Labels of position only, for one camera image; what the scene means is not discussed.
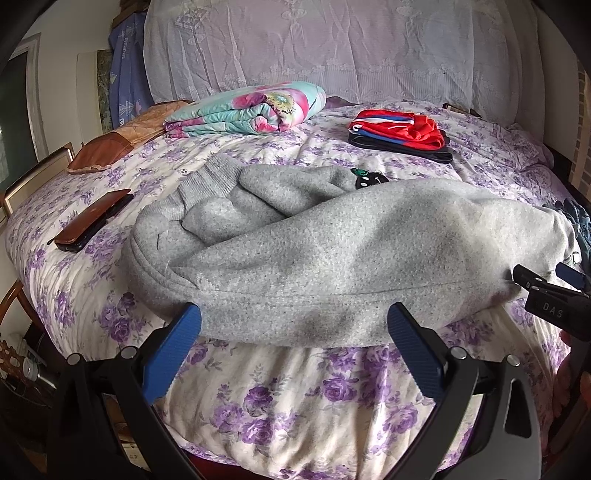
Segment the floral quilt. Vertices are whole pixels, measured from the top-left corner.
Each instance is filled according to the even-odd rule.
[[[346,142],[362,108],[425,112],[445,129],[450,165],[360,150]],[[551,158],[518,128],[414,102],[325,110],[277,135],[211,134],[159,138],[110,170],[61,174],[10,218],[7,250],[56,347],[88,360],[140,345],[163,325],[128,291],[119,259],[138,212],[172,192],[214,152],[244,163],[339,165],[381,171],[389,179],[442,177],[542,205],[568,194]],[[78,254],[47,242],[104,193],[135,198]],[[484,310],[439,332],[473,356],[522,359],[543,432],[551,422],[551,382],[566,348],[554,327],[524,311],[524,301]],[[475,398],[444,465],[465,445]],[[199,338],[158,411],[179,445],[202,458],[285,480],[378,480],[404,453],[433,403],[421,396],[395,345],[285,348]]]

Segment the black folded garment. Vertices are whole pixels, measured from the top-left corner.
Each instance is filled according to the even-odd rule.
[[[371,138],[352,133],[349,133],[349,143],[356,147],[365,148],[367,150],[382,150],[385,152],[402,153],[405,155],[414,155],[416,157],[426,158],[427,160],[432,160],[437,163],[451,163],[453,156],[447,147],[449,138],[443,130],[440,130],[440,132],[443,135],[446,146],[440,148],[439,150],[417,150],[416,148],[409,148],[393,142],[378,140],[377,138]]]

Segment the brown cushion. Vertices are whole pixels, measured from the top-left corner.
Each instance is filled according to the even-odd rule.
[[[134,148],[164,133],[164,119],[186,104],[187,100],[157,103],[117,130],[89,141],[67,168],[69,173],[90,173],[110,168]]]

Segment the metal bolt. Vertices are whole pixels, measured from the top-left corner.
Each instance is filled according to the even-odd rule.
[[[136,353],[138,353],[138,349],[136,347],[126,346],[123,350],[121,350],[121,358],[131,360],[133,357],[135,357]]]
[[[521,365],[521,361],[519,360],[519,357],[517,357],[517,355],[508,355],[507,356],[507,363],[509,363],[509,365],[512,365],[513,367],[518,367]]]
[[[452,357],[458,360],[464,360],[468,356],[468,353],[461,346],[453,346],[450,352]]]
[[[68,365],[76,365],[80,360],[82,360],[82,356],[79,353],[73,353],[68,357]]]

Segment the white wall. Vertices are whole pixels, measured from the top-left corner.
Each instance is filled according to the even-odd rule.
[[[38,87],[49,152],[68,142],[75,151],[80,150],[83,137],[76,96],[77,57],[79,53],[109,48],[111,22],[119,12],[119,0],[57,0],[26,33],[25,37],[41,33]],[[5,233],[0,233],[0,299],[16,277],[6,254]],[[0,326],[0,335],[24,334],[29,324],[15,301]]]
[[[536,11],[546,95],[544,142],[572,160],[579,127],[577,57],[548,15]]]

